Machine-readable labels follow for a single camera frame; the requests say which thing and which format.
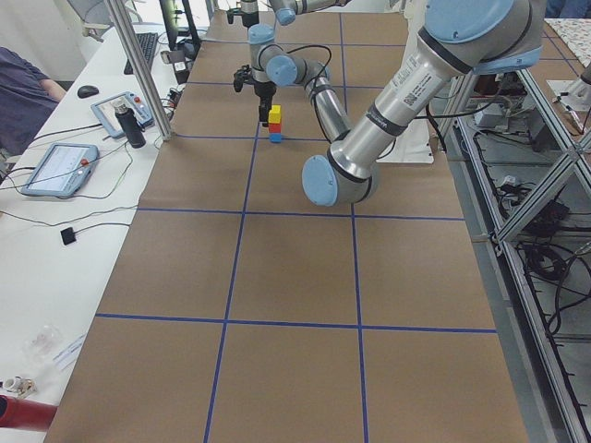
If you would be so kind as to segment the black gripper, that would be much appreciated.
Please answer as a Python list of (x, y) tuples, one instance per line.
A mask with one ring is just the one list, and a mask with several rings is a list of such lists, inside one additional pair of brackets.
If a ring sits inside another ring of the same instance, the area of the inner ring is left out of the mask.
[(263, 127), (269, 126), (269, 112), (272, 107), (272, 99), (277, 91), (272, 81), (254, 81), (254, 91), (259, 98), (259, 122)]
[(257, 0), (240, 1), (241, 18), (245, 27), (252, 27), (259, 23), (259, 6)]

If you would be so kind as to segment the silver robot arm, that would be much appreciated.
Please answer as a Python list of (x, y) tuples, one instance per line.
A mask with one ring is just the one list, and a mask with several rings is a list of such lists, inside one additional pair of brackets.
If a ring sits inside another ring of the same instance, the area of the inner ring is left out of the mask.
[(302, 170), (307, 198), (317, 206), (353, 204), (378, 186), (378, 157), (452, 78), (512, 72), (541, 54), (544, 1), (428, 1), (416, 49), (352, 124), (327, 78), (326, 66), (286, 52), (267, 24), (248, 29), (254, 79), (271, 86), (300, 85), (330, 141), (326, 154)]
[[(276, 20), (282, 26), (293, 23), (298, 15), (318, 12), (331, 7), (344, 7), (348, 0), (270, 0), (265, 4), (274, 13)], [(234, 16), (242, 18), (247, 28), (259, 24), (259, 1), (237, 1), (236, 8), (226, 12), (228, 22), (233, 23)]]

